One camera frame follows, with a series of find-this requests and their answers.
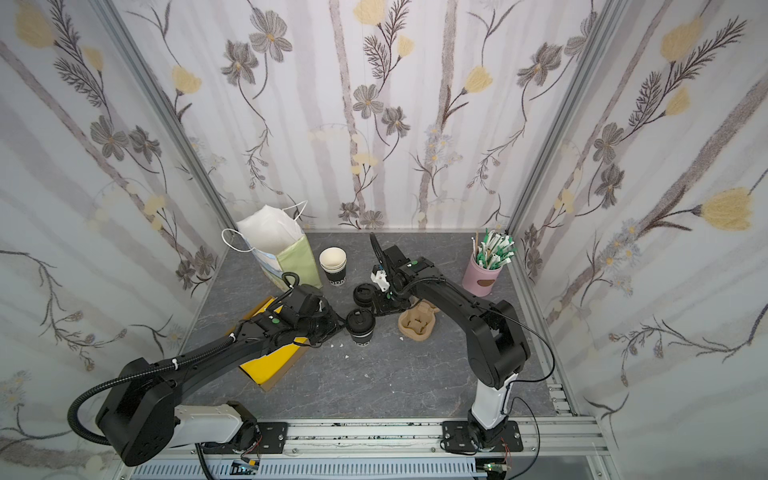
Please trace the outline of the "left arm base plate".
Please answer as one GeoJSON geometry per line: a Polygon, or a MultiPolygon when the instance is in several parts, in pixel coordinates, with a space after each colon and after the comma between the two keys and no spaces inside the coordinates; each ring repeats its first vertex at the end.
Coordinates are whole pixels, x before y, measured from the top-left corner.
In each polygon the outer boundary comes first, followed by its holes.
{"type": "Polygon", "coordinates": [[[289,424],[287,422],[259,422],[259,437],[254,452],[259,455],[280,455],[284,451],[289,424]]]}

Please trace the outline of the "black plastic cup lid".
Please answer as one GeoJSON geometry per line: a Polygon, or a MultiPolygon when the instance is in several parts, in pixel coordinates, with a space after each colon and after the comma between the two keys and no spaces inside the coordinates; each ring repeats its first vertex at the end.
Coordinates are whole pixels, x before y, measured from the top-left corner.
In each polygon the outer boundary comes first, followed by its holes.
{"type": "Polygon", "coordinates": [[[357,308],[346,316],[346,328],[351,335],[364,336],[375,328],[375,315],[368,309],[357,308]]]}

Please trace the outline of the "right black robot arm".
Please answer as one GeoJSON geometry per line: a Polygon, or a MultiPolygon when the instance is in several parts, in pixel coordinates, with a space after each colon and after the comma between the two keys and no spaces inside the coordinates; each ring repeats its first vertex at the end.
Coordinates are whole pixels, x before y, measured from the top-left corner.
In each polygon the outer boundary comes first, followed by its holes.
{"type": "Polygon", "coordinates": [[[428,302],[453,320],[464,332],[467,359],[477,377],[475,400],[462,431],[443,433],[442,448],[448,453],[471,455],[491,451],[501,442],[514,404],[511,388],[531,357],[527,334],[537,338],[554,358],[543,336],[518,318],[506,302],[491,302],[469,293],[449,280],[424,257],[410,259],[399,247],[384,249],[375,234],[369,235],[377,259],[372,268],[368,301],[355,303],[375,318],[406,312],[428,302]]]}

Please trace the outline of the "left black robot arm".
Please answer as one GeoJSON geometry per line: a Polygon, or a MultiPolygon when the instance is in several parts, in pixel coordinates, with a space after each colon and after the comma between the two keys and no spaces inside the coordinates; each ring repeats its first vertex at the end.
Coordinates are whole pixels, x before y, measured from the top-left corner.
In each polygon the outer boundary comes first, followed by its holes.
{"type": "Polygon", "coordinates": [[[67,412],[70,429],[112,447],[125,465],[140,465],[171,445],[181,427],[176,407],[201,387],[282,347],[299,347],[300,338],[319,347],[343,329],[345,319],[318,288],[301,284],[295,273],[283,277],[294,279],[289,289],[226,336],[159,362],[136,359],[80,394],[67,412]]]}

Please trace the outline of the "black paper coffee cup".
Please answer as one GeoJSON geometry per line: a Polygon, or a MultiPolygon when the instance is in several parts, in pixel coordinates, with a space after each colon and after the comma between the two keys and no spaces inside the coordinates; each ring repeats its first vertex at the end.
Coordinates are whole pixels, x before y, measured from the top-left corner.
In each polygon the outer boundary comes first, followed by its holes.
{"type": "Polygon", "coordinates": [[[347,321],[347,330],[356,344],[366,346],[373,337],[375,325],[374,317],[354,316],[347,321]]]}

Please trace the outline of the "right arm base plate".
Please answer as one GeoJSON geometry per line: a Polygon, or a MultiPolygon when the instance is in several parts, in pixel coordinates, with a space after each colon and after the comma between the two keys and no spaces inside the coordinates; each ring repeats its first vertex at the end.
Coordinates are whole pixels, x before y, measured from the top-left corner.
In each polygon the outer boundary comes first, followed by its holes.
{"type": "Polygon", "coordinates": [[[450,420],[441,424],[441,448],[454,454],[518,453],[524,447],[518,424],[507,420],[491,430],[467,420],[450,420]]]}

